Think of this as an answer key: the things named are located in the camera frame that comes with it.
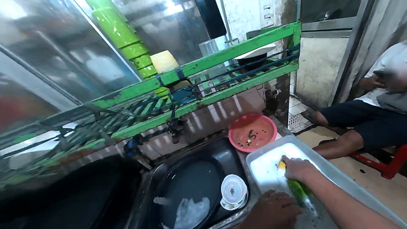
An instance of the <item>sink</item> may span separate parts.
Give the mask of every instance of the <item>sink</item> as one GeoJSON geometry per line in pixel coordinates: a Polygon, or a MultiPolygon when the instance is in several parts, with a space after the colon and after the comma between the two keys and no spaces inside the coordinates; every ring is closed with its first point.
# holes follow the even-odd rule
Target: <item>sink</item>
{"type": "Polygon", "coordinates": [[[248,187],[248,202],[234,211],[227,211],[219,206],[217,213],[206,222],[204,228],[231,228],[241,223],[250,212],[254,204],[260,198],[253,178],[246,164],[246,154],[237,152],[227,138],[227,132],[221,132],[205,139],[203,142],[193,144],[187,148],[169,154],[164,157],[150,171],[143,174],[140,188],[127,221],[127,229],[148,228],[149,212],[154,204],[154,193],[160,181],[167,175],[169,170],[181,159],[188,156],[210,155],[221,164],[225,175],[235,174],[240,176],[248,187]]]}

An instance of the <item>white plastic tub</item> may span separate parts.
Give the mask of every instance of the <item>white plastic tub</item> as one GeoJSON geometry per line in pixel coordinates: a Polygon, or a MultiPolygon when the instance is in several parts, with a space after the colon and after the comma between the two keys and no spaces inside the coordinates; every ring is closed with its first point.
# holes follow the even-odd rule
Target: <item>white plastic tub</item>
{"type": "MultiPolygon", "coordinates": [[[[288,158],[308,159],[344,191],[401,227],[407,228],[407,224],[387,206],[294,136],[270,142],[246,157],[246,163],[262,193],[272,189],[294,197],[284,177],[285,170],[277,168],[282,155],[288,158]]],[[[322,204],[312,195],[309,200],[310,204],[304,209],[304,213],[297,217],[296,228],[337,228],[322,204]]]]}

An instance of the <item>leg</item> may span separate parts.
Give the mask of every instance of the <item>leg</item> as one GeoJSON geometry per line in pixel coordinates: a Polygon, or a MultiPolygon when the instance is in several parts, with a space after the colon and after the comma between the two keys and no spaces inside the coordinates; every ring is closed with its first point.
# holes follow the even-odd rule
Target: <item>leg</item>
{"type": "Polygon", "coordinates": [[[388,111],[383,117],[363,122],[336,141],[314,148],[326,159],[347,156],[361,148],[368,152],[392,145],[407,144],[407,115],[388,111]]]}
{"type": "Polygon", "coordinates": [[[325,159],[335,159],[347,156],[363,148],[362,136],[351,130],[340,136],[336,141],[321,144],[313,149],[325,159]]]}
{"type": "Polygon", "coordinates": [[[326,120],[325,116],[319,111],[315,112],[314,120],[320,126],[326,127],[329,125],[328,120],[326,120]]]}
{"type": "Polygon", "coordinates": [[[380,109],[360,100],[340,103],[317,111],[315,122],[320,126],[354,127],[372,120],[372,114],[380,109]]]}

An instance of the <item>stacked green cups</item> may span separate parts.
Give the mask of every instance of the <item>stacked green cups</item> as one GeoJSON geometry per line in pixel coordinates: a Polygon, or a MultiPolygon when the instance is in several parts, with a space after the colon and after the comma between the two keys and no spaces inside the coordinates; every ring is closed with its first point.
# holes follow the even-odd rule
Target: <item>stacked green cups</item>
{"type": "MultiPolygon", "coordinates": [[[[92,8],[92,15],[105,34],[135,66],[141,77],[150,79],[157,74],[151,62],[150,50],[143,44],[136,31],[127,23],[126,17],[118,11],[111,0],[86,0],[92,8]]],[[[167,89],[155,89],[157,96],[167,94],[167,89]]]]}

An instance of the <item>yellow sponge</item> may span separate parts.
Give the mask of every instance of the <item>yellow sponge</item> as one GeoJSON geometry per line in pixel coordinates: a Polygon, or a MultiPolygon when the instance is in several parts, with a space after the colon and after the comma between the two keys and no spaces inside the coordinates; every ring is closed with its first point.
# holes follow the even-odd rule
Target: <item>yellow sponge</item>
{"type": "Polygon", "coordinates": [[[278,163],[278,166],[277,166],[279,169],[285,169],[285,167],[286,167],[286,165],[285,165],[285,163],[282,161],[282,160],[280,160],[280,162],[278,163]]]}

